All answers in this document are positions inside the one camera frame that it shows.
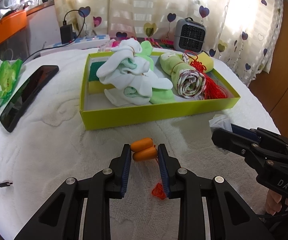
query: bed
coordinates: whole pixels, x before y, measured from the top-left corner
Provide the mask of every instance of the bed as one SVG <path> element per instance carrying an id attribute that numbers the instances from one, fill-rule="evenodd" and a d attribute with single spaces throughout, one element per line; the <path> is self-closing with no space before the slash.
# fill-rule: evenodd
<path id="1" fill-rule="evenodd" d="M 223 176 L 255 212 L 263 211 L 267 189 L 256 182 L 256 172 L 242 157 L 216 149 L 208 121 L 215 114 L 227 114 L 232 123 L 246 128 L 279 131 L 262 104 L 223 62 L 214 59 L 214 68 L 241 96 L 232 109 L 86 131 L 79 94 L 86 56 L 96 51 L 56 52 L 26 64 L 17 88 L 41 65 L 58 65 L 60 71 L 12 133 L 0 124 L 0 182 L 13 182 L 0 188 L 0 234 L 5 240 L 15 238 L 66 178 L 91 177 L 121 154 L 124 143 L 144 137 L 165 143 L 170 155 L 198 176 Z M 110 202 L 112 239 L 177 239 L 180 202 L 152 196 L 158 182 L 156 161 L 132 163 L 125 198 Z"/>

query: curtain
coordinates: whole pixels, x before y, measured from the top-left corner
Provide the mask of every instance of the curtain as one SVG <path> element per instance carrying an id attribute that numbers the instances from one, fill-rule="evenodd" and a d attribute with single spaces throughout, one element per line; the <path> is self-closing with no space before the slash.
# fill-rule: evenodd
<path id="1" fill-rule="evenodd" d="M 82 35 L 149 37 L 172 41 L 179 19 L 191 17 L 206 28 L 202 50 L 225 62 L 246 85 L 257 73 L 269 73 L 279 36 L 283 0 L 55 0 L 62 25 L 66 12 L 82 10 Z M 67 18 L 76 30 L 83 15 Z"/>

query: green box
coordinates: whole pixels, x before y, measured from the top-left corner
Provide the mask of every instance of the green box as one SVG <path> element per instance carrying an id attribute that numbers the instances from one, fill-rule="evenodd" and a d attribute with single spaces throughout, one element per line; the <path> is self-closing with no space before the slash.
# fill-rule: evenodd
<path id="1" fill-rule="evenodd" d="M 95 130 L 135 123 L 150 122 L 161 119 L 181 117 L 193 114 L 201 114 L 212 111 L 232 108 L 240 99 L 239 94 L 232 86 L 214 69 L 211 71 L 213 77 L 220 82 L 229 92 L 230 97 L 226 99 L 194 100 L 175 102 L 168 104 L 113 107 L 108 109 L 89 110 L 89 73 L 92 61 L 105 61 L 113 52 L 100 52 L 89 54 L 84 69 L 83 82 L 80 95 L 80 113 L 86 130 Z M 159 57 L 161 52 L 152 52 L 151 57 Z M 97 88 L 94 94 L 104 91 L 99 81 L 93 81 L 92 87 Z"/>

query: orange earplug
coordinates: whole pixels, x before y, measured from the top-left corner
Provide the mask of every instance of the orange earplug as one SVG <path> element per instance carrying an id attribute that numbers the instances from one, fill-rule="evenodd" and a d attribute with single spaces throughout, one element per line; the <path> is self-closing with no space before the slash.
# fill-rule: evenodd
<path id="1" fill-rule="evenodd" d="M 141 150 L 133 154 L 133 160 L 136 162 L 147 161 L 156 158 L 157 158 L 157 150 L 155 147 L 149 147 L 145 150 Z"/>
<path id="2" fill-rule="evenodd" d="M 139 152 L 145 150 L 149 147 L 153 147 L 153 139 L 152 138 L 144 138 L 139 141 L 135 141 L 131 144 L 132 152 Z"/>

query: human hand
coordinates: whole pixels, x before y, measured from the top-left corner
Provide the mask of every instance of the human hand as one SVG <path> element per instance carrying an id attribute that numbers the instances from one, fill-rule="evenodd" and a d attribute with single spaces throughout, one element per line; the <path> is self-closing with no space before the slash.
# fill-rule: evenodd
<path id="1" fill-rule="evenodd" d="M 268 190 L 265 209 L 268 214 L 275 215 L 276 212 L 279 212 L 282 209 L 282 204 L 280 201 L 282 200 L 282 195 Z"/>

